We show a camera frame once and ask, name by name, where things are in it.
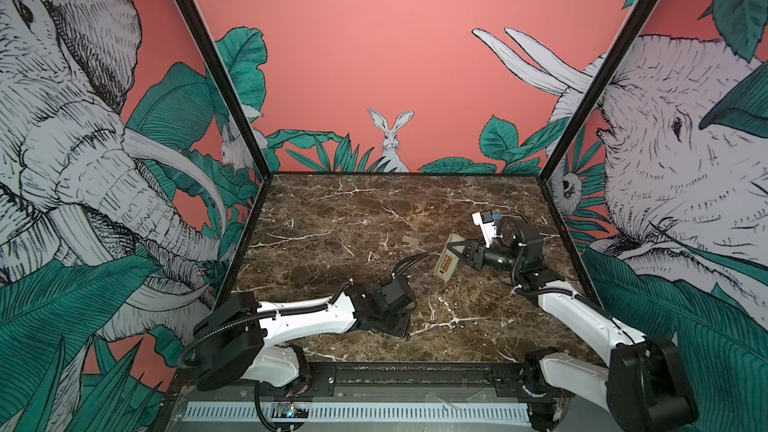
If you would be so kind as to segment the white AC remote control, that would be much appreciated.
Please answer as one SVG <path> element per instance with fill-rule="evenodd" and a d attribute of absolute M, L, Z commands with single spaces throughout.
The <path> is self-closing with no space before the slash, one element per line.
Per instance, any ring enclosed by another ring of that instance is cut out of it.
<path fill-rule="evenodd" d="M 456 233 L 449 235 L 434 268 L 434 275 L 443 282 L 448 282 L 453 276 L 459 264 L 459 258 L 448 250 L 448 244 L 453 242 L 463 242 L 464 238 Z"/>

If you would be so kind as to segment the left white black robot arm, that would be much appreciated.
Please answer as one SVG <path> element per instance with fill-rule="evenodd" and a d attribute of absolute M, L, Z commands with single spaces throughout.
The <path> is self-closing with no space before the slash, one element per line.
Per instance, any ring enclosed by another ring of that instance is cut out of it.
<path fill-rule="evenodd" d="M 358 330 L 404 338 L 415 305 L 403 275 L 367 284 L 348 280 L 331 296 L 298 302 L 259 301 L 252 292 L 237 292 L 193 328 L 177 366 L 195 370 L 200 391 L 250 380 L 299 395 L 312 373 L 294 340 Z"/>

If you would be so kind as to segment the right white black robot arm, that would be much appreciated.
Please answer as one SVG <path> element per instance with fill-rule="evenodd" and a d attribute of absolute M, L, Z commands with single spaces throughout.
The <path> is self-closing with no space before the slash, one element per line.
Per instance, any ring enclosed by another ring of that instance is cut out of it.
<path fill-rule="evenodd" d="M 477 212 L 478 240 L 450 240 L 446 252 L 475 269 L 509 275 L 513 292 L 558 319 L 602 360 L 596 366 L 564 352 L 527 355 L 528 389 L 563 389 L 611 414 L 624 431 L 676 431 L 699 418 L 679 350 L 615 318 L 544 264 L 544 237 L 525 217 Z"/>

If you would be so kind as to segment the small circuit board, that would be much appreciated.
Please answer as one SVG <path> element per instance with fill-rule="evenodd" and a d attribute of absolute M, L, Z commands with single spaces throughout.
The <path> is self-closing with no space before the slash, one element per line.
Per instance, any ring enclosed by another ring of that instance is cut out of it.
<path fill-rule="evenodd" d="M 281 402 L 274 405 L 272 418 L 281 420 L 305 420 L 310 415 L 309 403 Z"/>

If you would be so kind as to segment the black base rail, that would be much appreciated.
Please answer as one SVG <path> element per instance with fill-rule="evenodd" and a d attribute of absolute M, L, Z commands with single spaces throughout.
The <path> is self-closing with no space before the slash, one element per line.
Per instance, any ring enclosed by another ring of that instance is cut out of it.
<path fill-rule="evenodd" d="M 207 375 L 201 367 L 184 368 L 172 381 L 170 399 L 178 401 L 196 392 L 216 396 L 243 389 L 250 393 L 254 384 L 264 395 L 277 398 L 331 397 L 344 387 L 489 388 L 498 398 L 520 402 L 574 396 L 535 382 L 532 369 L 522 363 L 302 362 L 293 357 L 258 359 L 248 368 L 228 365 Z"/>

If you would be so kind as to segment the right black frame post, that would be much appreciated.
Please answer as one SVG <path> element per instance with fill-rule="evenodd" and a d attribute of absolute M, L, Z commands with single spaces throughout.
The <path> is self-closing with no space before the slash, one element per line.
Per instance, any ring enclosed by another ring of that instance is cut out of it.
<path fill-rule="evenodd" d="M 658 1 L 659 0 L 637 0 L 635 2 L 631 12 L 622 25 L 619 34 L 607 52 L 595 78 L 584 93 L 576 111 L 568 122 L 563 135 L 557 142 L 551 157 L 547 160 L 545 166 L 541 170 L 538 176 L 540 184 L 551 179 L 556 166 L 562 160 L 570 144 L 582 129 L 592 111 L 596 108 L 598 99 L 608 87 L 612 77 L 624 60 L 633 41 L 647 23 Z"/>

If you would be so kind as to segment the black frame post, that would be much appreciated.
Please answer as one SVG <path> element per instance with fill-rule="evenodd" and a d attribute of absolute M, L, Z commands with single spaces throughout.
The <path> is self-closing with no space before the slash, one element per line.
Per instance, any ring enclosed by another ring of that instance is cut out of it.
<path fill-rule="evenodd" d="M 592 111 L 596 108 L 598 99 L 608 87 L 612 77 L 624 60 L 633 41 L 647 23 L 658 1 L 659 0 L 637 0 L 635 2 L 631 12 L 622 25 L 619 34 L 607 52 L 595 78 L 584 93 L 576 111 L 568 122 L 563 135 L 557 142 L 551 157 L 547 160 L 545 166 L 541 170 L 538 176 L 540 184 L 551 179 L 556 166 L 562 160 L 570 144 L 582 129 Z"/>
<path fill-rule="evenodd" d="M 195 0 L 174 0 L 174 2 L 202 55 L 205 66 L 211 73 L 216 88 L 222 95 L 227 111 L 232 116 L 245 142 L 258 175 L 262 179 L 269 181 L 272 178 L 272 172 L 253 135 L 253 128 L 246 119 L 242 103 L 234 88 L 231 77 L 223 64 L 216 44 L 210 36 L 209 29 Z"/>

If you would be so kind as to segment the left black frame post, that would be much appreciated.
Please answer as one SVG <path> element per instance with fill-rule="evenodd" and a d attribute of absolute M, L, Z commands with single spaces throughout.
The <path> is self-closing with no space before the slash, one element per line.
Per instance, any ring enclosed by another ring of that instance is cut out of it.
<path fill-rule="evenodd" d="M 223 64 L 216 44 L 210 36 L 209 29 L 195 0 L 174 0 L 174 2 L 202 55 L 205 66 L 211 73 L 216 88 L 222 95 L 227 111 L 232 116 L 245 142 L 258 175 L 262 179 L 269 181 L 272 178 L 272 172 L 253 135 L 253 128 L 246 119 L 242 103 L 234 88 L 231 77 Z"/>

